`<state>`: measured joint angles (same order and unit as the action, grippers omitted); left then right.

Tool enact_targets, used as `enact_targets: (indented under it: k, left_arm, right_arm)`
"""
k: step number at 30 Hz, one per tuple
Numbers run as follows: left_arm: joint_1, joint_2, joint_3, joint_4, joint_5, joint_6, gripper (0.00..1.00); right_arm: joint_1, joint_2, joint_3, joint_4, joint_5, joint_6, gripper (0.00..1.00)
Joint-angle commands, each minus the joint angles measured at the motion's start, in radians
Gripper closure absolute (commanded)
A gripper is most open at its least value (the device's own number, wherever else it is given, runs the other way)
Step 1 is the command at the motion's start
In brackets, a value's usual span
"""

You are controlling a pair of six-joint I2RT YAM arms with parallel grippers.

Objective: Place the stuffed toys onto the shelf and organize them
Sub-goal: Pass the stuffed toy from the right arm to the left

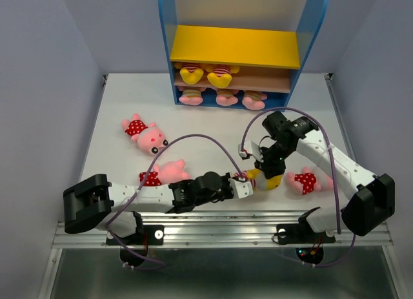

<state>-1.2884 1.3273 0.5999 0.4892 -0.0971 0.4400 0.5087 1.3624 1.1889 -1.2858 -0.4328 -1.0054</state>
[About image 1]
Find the pink pig plush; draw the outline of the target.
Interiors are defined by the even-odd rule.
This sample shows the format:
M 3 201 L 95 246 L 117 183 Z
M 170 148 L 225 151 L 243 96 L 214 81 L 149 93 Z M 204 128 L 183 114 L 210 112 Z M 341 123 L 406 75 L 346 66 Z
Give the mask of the pink pig plush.
M 148 173 L 148 177 L 143 185 L 146 187 L 158 187 L 183 180 L 189 180 L 191 176 L 185 171 L 185 165 L 186 163 L 182 159 L 169 161 L 161 166 L 155 164 L 152 170 Z
M 333 189 L 332 178 L 319 167 L 304 167 L 300 173 L 288 172 L 285 174 L 285 182 L 295 194 L 300 196 Z

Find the pink plush striped body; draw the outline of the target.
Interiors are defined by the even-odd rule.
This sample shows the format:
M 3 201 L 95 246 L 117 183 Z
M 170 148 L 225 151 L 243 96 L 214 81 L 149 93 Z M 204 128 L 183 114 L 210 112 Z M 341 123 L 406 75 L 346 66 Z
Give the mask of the pink plush striped body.
M 230 107 L 238 102 L 239 90 L 218 89 L 216 90 L 216 103 L 222 107 Z

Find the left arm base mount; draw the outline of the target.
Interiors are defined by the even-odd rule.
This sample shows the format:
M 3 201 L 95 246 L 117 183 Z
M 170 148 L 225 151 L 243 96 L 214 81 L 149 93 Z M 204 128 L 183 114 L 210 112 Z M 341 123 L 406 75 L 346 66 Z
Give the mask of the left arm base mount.
M 149 247 L 163 245 L 164 231 L 163 225 L 144 225 L 142 231 L 125 238 L 114 238 L 108 232 L 105 244 L 121 248 L 119 259 L 123 267 L 133 271 L 161 269 L 165 266 L 164 263 L 149 256 Z

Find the yellow bear plush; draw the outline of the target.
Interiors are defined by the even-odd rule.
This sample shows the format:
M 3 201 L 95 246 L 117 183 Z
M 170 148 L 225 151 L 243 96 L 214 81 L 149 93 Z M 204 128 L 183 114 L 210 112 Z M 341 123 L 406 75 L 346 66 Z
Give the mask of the yellow bear plush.
M 249 181 L 254 190 L 271 191 L 278 188 L 281 184 L 283 175 L 274 176 L 267 179 L 264 172 L 259 169 L 244 170 L 243 172 L 234 172 L 231 174 L 233 178 L 243 178 Z
M 188 85 L 195 85 L 204 74 L 203 66 L 200 63 L 175 62 L 174 66 L 179 70 L 181 79 Z
M 232 74 L 237 74 L 240 71 L 240 66 L 237 65 L 207 65 L 205 67 L 208 72 L 207 79 L 211 85 L 217 88 L 227 88 L 232 81 Z

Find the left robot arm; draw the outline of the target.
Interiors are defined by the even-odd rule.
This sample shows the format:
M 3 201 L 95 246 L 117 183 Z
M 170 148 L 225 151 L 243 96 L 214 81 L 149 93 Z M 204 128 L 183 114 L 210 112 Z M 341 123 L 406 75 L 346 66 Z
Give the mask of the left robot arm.
M 151 186 L 112 183 L 105 174 L 96 174 L 64 191 L 65 232 L 99 229 L 137 243 L 144 230 L 137 219 L 139 213 L 182 214 L 234 196 L 234 180 L 229 174 L 207 172 L 194 180 Z

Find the pink frog plush striped shirt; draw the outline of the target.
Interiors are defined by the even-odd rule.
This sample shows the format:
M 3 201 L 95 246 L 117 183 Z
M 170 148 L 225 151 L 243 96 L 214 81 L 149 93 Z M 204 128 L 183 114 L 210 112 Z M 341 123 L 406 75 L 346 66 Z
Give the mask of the pink frog plush striped shirt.
M 202 92 L 206 88 L 199 87 L 178 87 L 178 90 L 182 92 L 179 97 L 179 101 L 184 105 L 198 106 L 203 102 Z

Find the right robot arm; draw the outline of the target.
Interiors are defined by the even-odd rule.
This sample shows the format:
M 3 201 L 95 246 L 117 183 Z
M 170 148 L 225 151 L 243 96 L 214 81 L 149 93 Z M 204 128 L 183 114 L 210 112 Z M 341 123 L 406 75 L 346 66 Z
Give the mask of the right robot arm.
M 293 153 L 310 160 L 318 172 L 300 174 L 301 182 L 292 180 L 302 191 L 316 190 L 330 182 L 334 205 L 314 207 L 285 227 L 281 244 L 307 243 L 319 234 L 341 233 L 348 229 L 365 236 L 395 213 L 395 181 L 388 174 L 378 176 L 363 168 L 333 145 L 321 124 L 306 113 L 291 121 L 280 108 L 264 111 L 262 126 L 270 147 L 261 147 L 243 139 L 239 145 L 242 158 L 253 157 L 255 168 L 266 182 L 286 176 L 286 159 Z

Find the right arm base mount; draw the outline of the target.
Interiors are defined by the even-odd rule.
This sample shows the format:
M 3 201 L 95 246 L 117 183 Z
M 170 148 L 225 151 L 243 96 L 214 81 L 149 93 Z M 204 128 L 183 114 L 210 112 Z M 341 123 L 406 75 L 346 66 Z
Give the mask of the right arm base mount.
M 335 243 L 336 238 L 325 232 L 316 233 L 306 225 L 287 223 L 276 227 L 272 241 L 278 245 L 298 245 L 296 254 L 299 260 L 318 265 L 324 257 L 323 244 Z

